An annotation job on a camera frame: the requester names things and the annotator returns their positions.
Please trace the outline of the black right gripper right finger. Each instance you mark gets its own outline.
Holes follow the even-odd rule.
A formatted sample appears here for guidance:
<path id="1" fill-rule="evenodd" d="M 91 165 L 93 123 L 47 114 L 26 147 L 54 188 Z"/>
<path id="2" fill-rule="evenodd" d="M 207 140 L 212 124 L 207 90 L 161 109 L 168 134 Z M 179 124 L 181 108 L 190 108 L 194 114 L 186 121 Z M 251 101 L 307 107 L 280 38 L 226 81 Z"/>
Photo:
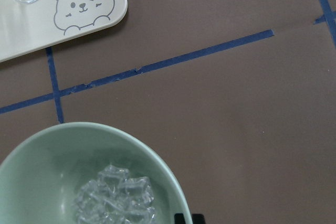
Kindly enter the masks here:
<path id="1" fill-rule="evenodd" d="M 193 224 L 205 224 L 205 217 L 203 214 L 192 214 Z"/>

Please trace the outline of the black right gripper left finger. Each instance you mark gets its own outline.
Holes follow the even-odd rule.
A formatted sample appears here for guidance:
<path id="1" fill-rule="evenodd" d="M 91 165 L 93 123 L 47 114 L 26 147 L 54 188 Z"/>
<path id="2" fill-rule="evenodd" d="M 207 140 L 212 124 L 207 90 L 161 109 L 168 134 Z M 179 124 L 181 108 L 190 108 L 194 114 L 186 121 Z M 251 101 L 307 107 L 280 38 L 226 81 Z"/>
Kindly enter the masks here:
<path id="1" fill-rule="evenodd" d="M 175 224 L 185 224 L 185 218 L 182 213 L 176 213 L 174 215 L 174 223 Z"/>

